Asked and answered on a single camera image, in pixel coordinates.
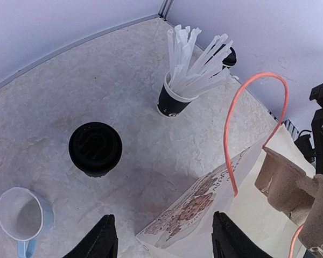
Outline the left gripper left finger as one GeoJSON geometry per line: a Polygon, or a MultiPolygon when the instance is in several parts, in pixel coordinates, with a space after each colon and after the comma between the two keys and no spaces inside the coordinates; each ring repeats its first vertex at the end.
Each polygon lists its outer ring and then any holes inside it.
{"type": "Polygon", "coordinates": [[[115,216],[106,214],[64,258],[113,258],[117,252],[115,216]]]}

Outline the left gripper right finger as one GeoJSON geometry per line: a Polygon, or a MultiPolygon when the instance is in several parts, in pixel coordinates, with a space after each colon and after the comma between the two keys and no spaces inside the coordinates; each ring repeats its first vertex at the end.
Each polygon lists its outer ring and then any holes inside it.
{"type": "Polygon", "coordinates": [[[225,213],[214,213],[212,227],[215,258],[272,258],[254,244],[225,213]]]}

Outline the cream bear paper bag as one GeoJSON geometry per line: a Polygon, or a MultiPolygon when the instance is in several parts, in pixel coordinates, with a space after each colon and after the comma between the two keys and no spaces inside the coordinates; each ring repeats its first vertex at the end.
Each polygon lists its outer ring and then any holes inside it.
{"type": "Polygon", "coordinates": [[[234,157],[224,148],[225,163],[200,177],[166,211],[137,234],[154,257],[213,257],[214,213],[223,212],[263,251],[272,257],[299,257],[304,247],[294,239],[297,225],[272,208],[255,187],[269,147],[294,162],[308,176],[315,169],[302,156],[290,133],[278,124],[234,157]]]}

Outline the brown pulp cup carrier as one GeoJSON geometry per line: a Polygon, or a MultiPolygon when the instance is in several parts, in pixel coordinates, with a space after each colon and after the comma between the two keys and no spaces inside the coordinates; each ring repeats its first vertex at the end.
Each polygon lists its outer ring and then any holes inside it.
{"type": "Polygon", "coordinates": [[[255,187],[268,203],[302,226],[300,242],[323,255],[323,175],[313,177],[292,161],[265,147],[266,157],[255,187]]]}

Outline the black plastic cup lid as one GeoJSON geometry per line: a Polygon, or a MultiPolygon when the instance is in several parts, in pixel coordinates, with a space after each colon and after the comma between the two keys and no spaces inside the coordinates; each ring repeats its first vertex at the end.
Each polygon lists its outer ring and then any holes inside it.
{"type": "Polygon", "coordinates": [[[235,50],[232,47],[230,48],[230,50],[231,50],[231,53],[222,61],[223,65],[226,67],[232,67],[237,63],[235,50]]]}

